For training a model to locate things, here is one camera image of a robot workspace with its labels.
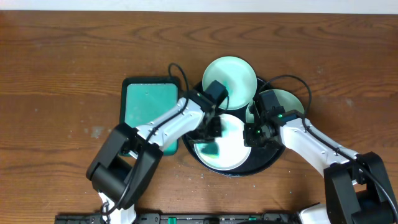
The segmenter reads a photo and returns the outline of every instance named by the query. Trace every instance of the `wood grain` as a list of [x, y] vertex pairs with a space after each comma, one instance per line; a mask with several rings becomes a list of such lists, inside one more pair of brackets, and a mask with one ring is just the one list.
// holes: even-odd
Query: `wood grain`
[[[313, 124], [378, 153], [398, 192], [397, 16], [3, 11], [0, 223], [98, 210], [85, 171], [118, 122], [122, 81], [165, 75], [177, 62], [194, 85], [225, 55], [265, 79], [293, 73], [308, 81]], [[294, 80], [275, 85], [307, 102]], [[103, 129], [98, 138], [93, 128]], [[228, 178], [181, 145], [162, 159], [137, 209], [261, 213], [324, 201], [322, 177], [292, 151], [260, 174]]]

